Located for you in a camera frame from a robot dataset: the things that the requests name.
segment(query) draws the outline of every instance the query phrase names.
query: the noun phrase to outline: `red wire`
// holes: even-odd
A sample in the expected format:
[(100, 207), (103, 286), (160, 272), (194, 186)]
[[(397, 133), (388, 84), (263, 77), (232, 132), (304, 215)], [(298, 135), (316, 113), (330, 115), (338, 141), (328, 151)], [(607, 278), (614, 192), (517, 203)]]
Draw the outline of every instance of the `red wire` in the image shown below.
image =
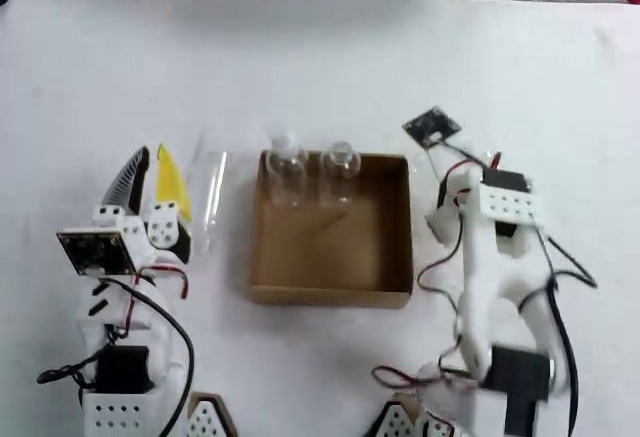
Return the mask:
[[(180, 297), (182, 299), (186, 299), (187, 298), (187, 294), (189, 293), (189, 278), (187, 277), (186, 272), (184, 270), (182, 270), (180, 267), (176, 267), (176, 266), (173, 266), (173, 265), (165, 265), (165, 264), (154, 264), (154, 265), (149, 265), (149, 266), (146, 266), (146, 267), (142, 267), (142, 268), (140, 268), (140, 270), (138, 271), (138, 273), (136, 274), (136, 277), (134, 279), (134, 283), (133, 283), (133, 288), (134, 289), (140, 283), (140, 276), (142, 275), (142, 272), (144, 272), (145, 270), (162, 270), (162, 271), (166, 271), (166, 272), (175, 272), (176, 274), (180, 275), (182, 277), (182, 281), (183, 281), (182, 293), (181, 293)], [(123, 334), (123, 338), (125, 338), (125, 337), (127, 337), (129, 335), (129, 328), (131, 327), (131, 318), (133, 316), (133, 307), (134, 307), (135, 303), (136, 302), (132, 297), (130, 299), (129, 308), (127, 309), (127, 314), (126, 314), (125, 319), (124, 319), (124, 334)]]
[(174, 272), (182, 277), (182, 293), (180, 294), (181, 299), (186, 299), (189, 294), (189, 278), (184, 270), (175, 265), (167, 265), (167, 264), (154, 264), (149, 265), (147, 267), (142, 267), (138, 274), (142, 274), (145, 270), (163, 270), (165, 272)]
[(502, 152), (496, 152), (496, 155), (494, 155), (493, 159), (491, 159), (491, 163), (489, 164), (489, 167), (492, 169), (497, 169), (498, 165), (500, 164), (501, 158), (502, 158)]
[[(389, 374), (395, 375), (403, 383), (395, 384), (389, 380), (386, 380), (378, 375), (380, 372), (387, 372)], [(435, 384), (442, 380), (442, 377), (440, 376), (430, 377), (427, 379), (416, 379), (415, 377), (411, 377), (410, 375), (405, 374), (401, 370), (398, 370), (395, 367), (391, 367), (390, 365), (378, 365), (371, 371), (371, 376), (380, 385), (391, 390), (407, 390), (417, 389), (420, 387), (428, 387), (429, 385)]]

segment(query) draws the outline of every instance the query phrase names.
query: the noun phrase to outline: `plastic bottle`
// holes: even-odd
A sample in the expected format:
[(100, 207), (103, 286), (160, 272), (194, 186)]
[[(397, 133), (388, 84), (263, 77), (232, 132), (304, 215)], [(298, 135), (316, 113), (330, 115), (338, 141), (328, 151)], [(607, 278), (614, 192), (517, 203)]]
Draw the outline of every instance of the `plastic bottle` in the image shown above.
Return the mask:
[(296, 208), (307, 192), (307, 160), (309, 156), (292, 134), (271, 140), (267, 154), (267, 172), (271, 202), (276, 207)]
[(320, 156), (320, 205), (347, 210), (356, 190), (360, 154), (348, 142), (336, 142)]

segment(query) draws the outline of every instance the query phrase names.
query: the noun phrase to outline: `black wire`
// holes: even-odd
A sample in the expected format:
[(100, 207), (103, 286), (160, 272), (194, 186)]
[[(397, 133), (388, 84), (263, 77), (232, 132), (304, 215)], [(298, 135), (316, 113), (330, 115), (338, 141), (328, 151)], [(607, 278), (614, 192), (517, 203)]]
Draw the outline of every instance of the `black wire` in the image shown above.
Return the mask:
[[(597, 287), (597, 284), (595, 284), (595, 282), (591, 282), (590, 280), (587, 280), (582, 274), (579, 274), (578, 272), (575, 272), (573, 270), (569, 270), (569, 269), (556, 270), (553, 276), (554, 276), (554, 279), (562, 276), (574, 277), (580, 282), (582, 282), (583, 284), (588, 285), (591, 288)], [(537, 295), (545, 293), (546, 291), (547, 291), (547, 286), (545, 285), (544, 287), (540, 287), (539, 289), (536, 289), (533, 292), (530, 292), (529, 294), (527, 294), (526, 297), (520, 301), (520, 304), (518, 304), (518, 312), (522, 313), (522, 310), (531, 301), (531, 299), (533, 299)]]
[(593, 287), (593, 288), (597, 288), (598, 287), (598, 283), (596, 282), (596, 279), (593, 278), (593, 276), (587, 271), (587, 269), (585, 269), (580, 262), (578, 262), (575, 257), (573, 257), (569, 252), (567, 252), (566, 250), (564, 250), (562, 248), (562, 246), (553, 238), (553, 237), (547, 237), (547, 240), (549, 241), (549, 243), (551, 245), (553, 245), (556, 250), (558, 252), (560, 252), (562, 255), (564, 255), (573, 265), (576, 266), (576, 268), (582, 272), (582, 277), (583, 278), (579, 278), (579, 280), (581, 280), (582, 282), (584, 282), (586, 285), (588, 285), (589, 287)]
[(82, 375), (81, 370), (85, 368), (87, 365), (95, 362), (100, 358), (100, 355), (105, 351), (107, 347), (110, 347), (112, 344), (108, 343), (101, 349), (97, 350), (93, 355), (87, 357), (86, 359), (78, 362), (73, 365), (65, 365), (60, 367), (59, 369), (49, 369), (42, 372), (38, 375), (36, 382), (38, 384), (48, 384), (50, 382), (57, 382), (58, 380), (65, 379), (67, 377), (71, 377), (76, 384), (78, 384), (82, 389), (90, 389), (92, 388), (92, 383), (88, 383), (84, 380), (84, 376)]
[(578, 366), (576, 364), (575, 355), (573, 353), (571, 339), (569, 338), (569, 334), (562, 320), (562, 316), (560, 315), (558, 303), (556, 302), (555, 291), (558, 288), (556, 271), (553, 268), (553, 263), (551, 262), (551, 257), (549, 256), (549, 252), (547, 251), (547, 246), (545, 245), (544, 239), (542, 238), (542, 235), (540, 235), (540, 231), (538, 229), (536, 229), (536, 234), (538, 236), (538, 240), (540, 241), (540, 245), (542, 246), (542, 251), (544, 252), (545, 258), (547, 259), (547, 263), (549, 264), (550, 274), (545, 288), (547, 300), (549, 301), (549, 309), (551, 310), (551, 315), (553, 316), (556, 328), (558, 329), (558, 333), (560, 334), (562, 347), (567, 358), (569, 387), (571, 389), (571, 398), (569, 402), (569, 437), (571, 437), (571, 434), (573, 434), (573, 429), (576, 425), (576, 418), (578, 416), (578, 400), (580, 392), (580, 385), (578, 381)]
[(466, 157), (469, 160), (473, 160), (476, 164), (478, 164), (479, 166), (481, 166), (482, 168), (486, 169), (487, 167), (489, 167), (487, 164), (485, 164), (484, 162), (482, 162), (482, 160), (480, 160), (478, 157), (476, 157), (473, 154), (470, 154), (469, 152), (467, 152), (464, 149), (461, 149), (460, 147), (457, 147), (453, 144), (450, 144), (449, 142), (447, 142), (446, 140), (441, 140), (438, 142), (439, 144), (444, 145), (445, 147), (450, 148), (451, 150), (455, 150), (456, 152), (458, 152), (460, 155), (462, 155), (463, 157)]
[(195, 351), (193, 349), (193, 343), (191, 342), (191, 338), (189, 337), (189, 334), (187, 334), (187, 332), (182, 328), (182, 326), (178, 323), (178, 321), (174, 319), (169, 312), (164, 310), (162, 307), (160, 307), (156, 302), (154, 302), (152, 299), (150, 299), (146, 295), (138, 292), (137, 290), (132, 289), (127, 284), (124, 284), (119, 280), (112, 279), (110, 277), (104, 277), (100, 279), (100, 282), (115, 284), (120, 288), (122, 288), (122, 290), (127, 292), (132, 297), (135, 297), (137, 300), (139, 300), (143, 304), (151, 307), (158, 314), (160, 314), (160, 316), (164, 318), (178, 332), (178, 334), (180, 334), (180, 337), (182, 337), (182, 339), (184, 340), (184, 343), (187, 346), (187, 353), (189, 355), (189, 367), (187, 370), (187, 380), (184, 384), (184, 390), (182, 391), (182, 395), (180, 396), (180, 400), (178, 401), (178, 405), (176, 406), (176, 409), (174, 410), (173, 414), (169, 418), (169, 421), (167, 422), (164, 429), (162, 430), (162, 432), (160, 432), (160, 435), (159, 435), (159, 437), (167, 437), (169, 435), (169, 432), (171, 432), (176, 422), (180, 418), (182, 409), (184, 409), (184, 406), (187, 403), (187, 398), (189, 397), (189, 392), (191, 391), (191, 383), (193, 381), (193, 368), (194, 368), (194, 361), (195, 361)]

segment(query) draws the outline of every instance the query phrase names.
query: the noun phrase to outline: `open cardboard box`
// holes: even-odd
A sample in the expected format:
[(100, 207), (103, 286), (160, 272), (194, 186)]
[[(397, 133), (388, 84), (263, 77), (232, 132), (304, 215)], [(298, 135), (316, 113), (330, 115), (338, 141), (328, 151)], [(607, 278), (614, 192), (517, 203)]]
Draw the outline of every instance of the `open cardboard box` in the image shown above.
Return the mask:
[(271, 203), (265, 157), (256, 190), (251, 299), (404, 307), (413, 288), (407, 160), (363, 154), (353, 202), (342, 213), (318, 204), (318, 152), (309, 155), (306, 201), (294, 210)]

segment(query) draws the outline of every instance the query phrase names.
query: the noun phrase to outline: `white tabletop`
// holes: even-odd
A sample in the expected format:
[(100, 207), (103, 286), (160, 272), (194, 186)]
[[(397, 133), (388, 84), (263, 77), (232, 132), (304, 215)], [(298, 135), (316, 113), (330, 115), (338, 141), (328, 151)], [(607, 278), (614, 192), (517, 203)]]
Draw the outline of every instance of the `white tabletop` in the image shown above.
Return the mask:
[[(80, 435), (80, 278), (55, 238), (142, 144), (187, 165), (203, 129), (230, 151), (213, 252), (175, 313), (194, 388), (219, 393), (242, 436), (356, 436), (389, 393), (377, 364), (417, 370), (451, 343), (444, 299), (401, 311), (267, 307), (242, 292), (252, 179), (267, 122), (308, 148), (334, 139), (413, 165), (416, 267), (443, 255), (420, 218), (436, 180), (400, 125), (440, 105), (533, 176), (553, 233), (599, 279), (560, 285), (577, 355), (576, 436), (635, 431), (640, 400), (640, 8), (458, 0), (12, 0), (0, 8), (0, 422), (6, 435)], [(460, 289), (461, 260), (435, 272)], [(508, 305), (497, 332), (531, 340)]]

